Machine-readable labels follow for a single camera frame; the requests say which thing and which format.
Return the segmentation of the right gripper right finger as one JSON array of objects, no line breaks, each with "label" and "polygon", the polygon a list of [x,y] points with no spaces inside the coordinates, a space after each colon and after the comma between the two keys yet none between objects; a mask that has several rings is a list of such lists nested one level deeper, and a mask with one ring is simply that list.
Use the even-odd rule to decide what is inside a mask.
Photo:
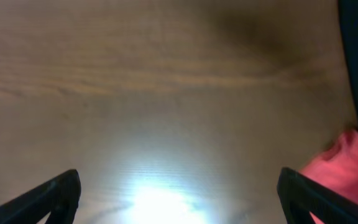
[{"label": "right gripper right finger", "polygon": [[277,193],[288,224],[358,224],[358,205],[297,171],[281,169]]}]

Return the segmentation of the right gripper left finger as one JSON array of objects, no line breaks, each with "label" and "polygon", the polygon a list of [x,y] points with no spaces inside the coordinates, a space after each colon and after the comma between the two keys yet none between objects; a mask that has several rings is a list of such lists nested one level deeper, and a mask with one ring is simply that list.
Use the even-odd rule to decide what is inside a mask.
[{"label": "right gripper left finger", "polygon": [[81,195],[81,182],[75,169],[48,180],[0,206],[0,223],[72,224]]}]

